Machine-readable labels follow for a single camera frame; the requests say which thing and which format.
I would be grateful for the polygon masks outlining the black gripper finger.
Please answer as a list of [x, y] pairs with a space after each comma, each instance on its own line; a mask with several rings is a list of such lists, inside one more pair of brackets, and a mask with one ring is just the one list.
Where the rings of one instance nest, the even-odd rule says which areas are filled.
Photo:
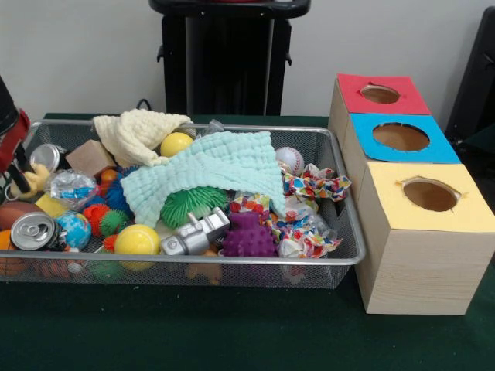
[[22, 145], [19, 145], [15, 150], [13, 160], [13, 182], [17, 185], [21, 193], [31, 191], [29, 182], [25, 177], [25, 170], [28, 167], [29, 163], [26, 158], [25, 149]]

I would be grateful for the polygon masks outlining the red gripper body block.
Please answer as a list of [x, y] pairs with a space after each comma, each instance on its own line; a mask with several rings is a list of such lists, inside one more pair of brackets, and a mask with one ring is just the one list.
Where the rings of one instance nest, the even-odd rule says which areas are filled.
[[23, 110], [14, 110], [5, 118], [5, 123], [11, 125], [4, 128], [1, 124], [1, 172], [6, 172], [15, 160], [26, 161], [22, 142], [30, 128], [29, 117]]

